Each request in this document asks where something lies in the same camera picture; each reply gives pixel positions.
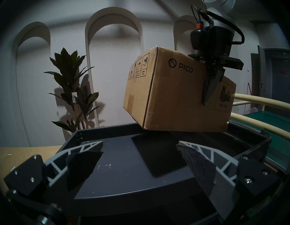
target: screw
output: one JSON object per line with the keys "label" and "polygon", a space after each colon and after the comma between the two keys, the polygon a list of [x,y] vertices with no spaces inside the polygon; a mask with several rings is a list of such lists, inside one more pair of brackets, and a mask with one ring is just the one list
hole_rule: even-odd
{"label": "screw", "polygon": [[246,182],[247,184],[251,184],[251,183],[253,183],[254,181],[253,181],[251,178],[246,177],[246,178],[245,178],[245,182]]}
{"label": "screw", "polygon": [[266,171],[266,170],[264,170],[264,171],[262,172],[262,174],[264,174],[265,176],[268,176],[268,175],[269,175],[269,172]]}
{"label": "screw", "polygon": [[245,160],[249,160],[250,158],[248,157],[248,156],[246,156],[246,155],[242,155],[241,156],[243,159],[245,159]]}

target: white wall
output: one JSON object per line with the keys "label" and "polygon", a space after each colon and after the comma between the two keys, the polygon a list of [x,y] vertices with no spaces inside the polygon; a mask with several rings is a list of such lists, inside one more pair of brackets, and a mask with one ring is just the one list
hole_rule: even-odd
{"label": "white wall", "polygon": [[196,50],[192,49],[190,42],[190,33],[196,29],[196,24],[187,20],[178,20],[174,24],[174,48],[176,51],[185,55],[196,54]]}
{"label": "white wall", "polygon": [[260,24],[257,25],[260,46],[262,48],[286,48],[290,45],[279,24]]}
{"label": "white wall", "polygon": [[[79,55],[89,54],[89,46],[86,44],[87,37],[85,35],[86,26],[90,22],[90,25],[94,22],[92,16],[105,8],[108,8],[108,13],[116,13],[114,8],[119,7],[123,10],[127,10],[135,16],[135,19],[131,19],[137,27],[140,29],[140,48],[144,51],[159,45],[169,49],[175,49],[174,44],[174,24],[177,20],[180,20],[182,16],[192,15],[190,5],[195,4],[198,8],[205,8],[205,5],[201,0],[196,1],[178,1],[178,0],[39,0],[36,4],[29,7],[27,10],[19,14],[13,21],[9,21],[7,29],[2,32],[0,39],[0,52],[5,57],[0,61],[0,94],[5,98],[1,99],[0,108],[0,123],[4,135],[5,146],[10,147],[28,147],[29,142],[24,129],[23,121],[21,118],[21,111],[18,104],[17,87],[16,87],[16,50],[17,47],[27,32],[27,29],[32,29],[36,26],[34,23],[43,23],[49,28],[51,34],[50,56],[54,57],[54,52],[59,53],[63,47],[67,49],[69,53],[78,50]],[[17,7],[12,1],[7,1],[5,4],[10,7]],[[242,46],[233,46],[231,55],[237,57],[245,63],[244,70],[249,67],[247,65],[247,57],[250,61],[250,52],[257,53],[257,47],[253,47],[258,39],[253,31],[253,27],[248,22],[238,23],[241,30],[246,33],[249,29],[249,33],[246,36],[246,43]],[[238,34],[235,35],[236,40],[240,40]],[[91,66],[95,66],[94,62],[88,59]],[[84,60],[80,68],[87,66],[87,60]],[[131,59],[128,58],[126,63],[131,65]],[[226,75],[237,83],[237,92],[246,93],[246,84],[250,82],[251,71],[246,72],[226,69]],[[92,74],[98,76],[96,68],[92,69]],[[91,91],[98,89],[97,84],[92,86],[90,80]],[[57,109],[59,119],[64,120],[66,117],[71,116],[68,112],[68,108],[65,105],[57,103]],[[98,121],[92,120],[90,127],[97,127]]]}
{"label": "white wall", "polygon": [[[245,43],[242,45],[232,45],[230,57],[240,59],[244,63],[244,66],[242,71],[226,68],[224,75],[236,83],[236,93],[246,94],[248,83],[250,83],[250,87],[252,87],[251,53],[258,53],[259,39],[255,26],[250,21],[236,20],[236,23],[237,27],[245,36]],[[233,40],[240,41],[241,36],[235,32]],[[244,105],[235,106],[232,112],[243,114],[244,109]],[[246,110],[248,109],[250,109],[250,105],[246,105]]]}
{"label": "white wall", "polygon": [[2,131],[2,127],[1,127],[1,124],[0,124],[0,146],[6,146],[6,140],[4,138],[4,133]]}
{"label": "white wall", "polygon": [[58,121],[51,71],[50,33],[47,27],[30,30],[16,54],[16,84],[20,111],[31,147],[62,145],[62,130],[51,121]]}
{"label": "white wall", "polygon": [[127,17],[108,14],[97,19],[89,30],[90,64],[100,127],[135,123],[123,108],[128,68],[143,52],[136,25]]}

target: red object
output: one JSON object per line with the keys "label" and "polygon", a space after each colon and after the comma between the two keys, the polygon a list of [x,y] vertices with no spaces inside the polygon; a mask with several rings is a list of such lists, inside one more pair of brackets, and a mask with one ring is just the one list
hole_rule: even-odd
{"label": "red object", "polygon": [[252,91],[251,91],[251,87],[250,87],[250,83],[248,83],[248,86],[249,86],[249,89],[250,89],[250,94],[252,95]]}
{"label": "red object", "polygon": [[196,29],[202,29],[202,24],[196,24]]}
{"label": "red object", "polygon": [[252,91],[251,91],[251,87],[250,87],[250,83],[248,83],[249,89],[250,89],[250,94],[252,95]]}

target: wooden table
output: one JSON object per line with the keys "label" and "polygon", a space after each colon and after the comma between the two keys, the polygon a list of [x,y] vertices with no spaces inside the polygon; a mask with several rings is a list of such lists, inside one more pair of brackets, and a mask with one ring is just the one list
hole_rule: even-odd
{"label": "wooden table", "polygon": [[10,173],[14,167],[19,166],[25,160],[34,155],[41,155],[42,160],[46,161],[53,156],[60,146],[48,146],[48,147],[0,147],[0,189],[5,195],[8,191],[8,187],[4,182],[4,177]]}

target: black platform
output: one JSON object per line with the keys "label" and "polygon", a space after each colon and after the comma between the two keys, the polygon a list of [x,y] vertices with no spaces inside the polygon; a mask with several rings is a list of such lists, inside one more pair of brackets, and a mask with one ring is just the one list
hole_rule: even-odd
{"label": "black platform", "polygon": [[76,131],[61,150],[102,140],[103,155],[75,197],[71,215],[104,216],[169,204],[202,192],[175,145],[188,141],[265,159],[271,137],[230,121],[225,133],[148,131],[127,124]]}

